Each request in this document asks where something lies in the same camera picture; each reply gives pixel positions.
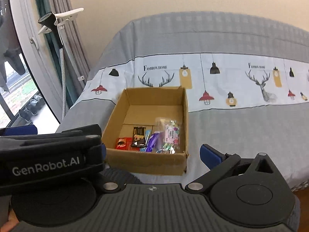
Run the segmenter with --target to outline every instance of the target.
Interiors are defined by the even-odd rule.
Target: curtain
[[[49,0],[49,4],[51,6],[51,10],[54,13],[62,13],[76,9],[72,7],[70,0]],[[77,68],[80,74],[85,77],[84,84],[86,84],[89,73],[89,66],[80,41],[80,35],[75,21],[69,22],[65,25],[65,33],[68,37]]]
[[[52,11],[49,0],[36,0],[39,16],[42,17],[46,13]],[[60,82],[62,82],[61,79],[61,66],[60,66],[60,54],[59,54],[59,46],[57,44],[56,38],[53,34],[45,34],[46,41],[48,44],[48,47],[50,48],[50,52],[55,64],[55,68],[57,71],[58,78]],[[77,83],[77,86],[73,82],[74,78],[76,77],[75,73],[72,74],[73,68],[69,67],[70,62],[67,62],[68,58],[66,58],[66,68],[65,68],[65,76],[66,76],[66,100],[68,107],[70,108],[74,102],[77,100],[78,96],[81,93],[80,90],[80,83]]]

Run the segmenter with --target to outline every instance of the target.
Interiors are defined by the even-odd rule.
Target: snack
[[[150,134],[151,134],[151,130],[146,130],[146,134],[145,134],[146,145],[148,144],[148,141],[149,141],[149,138],[150,138]]]
[[[132,144],[131,137],[118,138],[116,143],[116,149],[129,150]]]
[[[153,149],[156,147],[156,143],[160,137],[160,132],[155,132],[149,138],[149,142],[146,148],[146,152],[151,153]]]
[[[156,122],[156,128],[162,132],[161,139],[163,140],[163,144],[157,142],[157,151],[165,150],[170,154],[175,153],[179,149],[179,125],[176,121],[165,118],[158,118]]]
[[[143,148],[146,146],[145,129],[145,126],[134,127],[132,147]]]
[[[156,153],[169,153],[169,151],[164,150],[164,149],[160,149],[160,150],[158,150]]]

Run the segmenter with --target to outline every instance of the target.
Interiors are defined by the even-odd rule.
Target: plastic bag
[[[175,120],[156,118],[156,132],[160,132],[160,138],[156,143],[157,153],[179,152],[180,126]]]

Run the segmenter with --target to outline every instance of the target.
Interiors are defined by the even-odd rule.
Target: gray curtain
[[[72,9],[70,0],[49,0],[51,11],[54,13],[63,13]],[[75,21],[72,21],[65,25],[65,32],[68,37],[68,41],[70,44],[70,47],[72,49],[73,56],[76,61],[77,68],[82,76],[85,77],[84,84],[86,84],[88,73],[89,73],[89,65],[87,58],[85,56],[85,52],[83,50],[81,41],[80,41],[80,35],[77,29],[77,25]],[[68,71],[71,74],[71,78],[73,80],[73,84],[76,87],[77,93],[81,94],[83,87],[78,81],[76,74],[74,72],[74,69],[72,65],[70,64],[70,61],[68,58],[65,59]]]

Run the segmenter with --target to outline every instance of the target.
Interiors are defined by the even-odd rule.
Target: window
[[[0,128],[35,124],[39,134],[55,132],[59,123],[28,70],[8,0],[0,0],[0,38]]]

